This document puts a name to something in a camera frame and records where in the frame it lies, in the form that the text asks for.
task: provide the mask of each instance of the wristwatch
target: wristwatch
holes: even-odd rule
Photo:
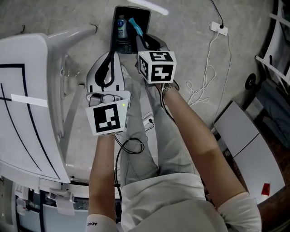
[[[173,80],[172,83],[165,83],[164,84],[164,88],[163,88],[163,92],[162,92],[162,97],[164,96],[164,94],[171,88],[176,88],[177,91],[179,91],[179,85],[176,83],[175,80]]]

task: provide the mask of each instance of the pant leg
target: pant leg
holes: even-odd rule
[[[160,175],[198,174],[177,126],[161,107],[158,90],[147,87],[146,91],[154,114]]]
[[[121,187],[144,179],[158,176],[159,169],[154,163],[146,141],[146,133],[143,126],[140,106],[140,84],[125,78],[126,90],[131,93],[130,111],[127,125],[126,137],[138,138],[144,143],[144,151],[140,154],[128,154],[121,152]],[[126,148],[131,151],[140,151],[138,141],[128,142]]]

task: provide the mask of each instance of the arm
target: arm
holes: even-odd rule
[[[89,182],[89,215],[102,214],[114,221],[114,135],[99,136]]]
[[[178,91],[175,88],[169,89],[164,95],[164,101],[216,207],[245,192],[223,157],[213,134]]]

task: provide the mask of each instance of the blue bottle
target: blue bottle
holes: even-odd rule
[[[128,37],[127,20],[124,18],[123,15],[119,16],[117,23],[118,23],[118,38],[119,39],[127,38]]]

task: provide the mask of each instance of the red object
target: red object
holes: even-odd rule
[[[270,184],[264,183],[263,189],[262,189],[262,195],[269,196],[270,195]]]

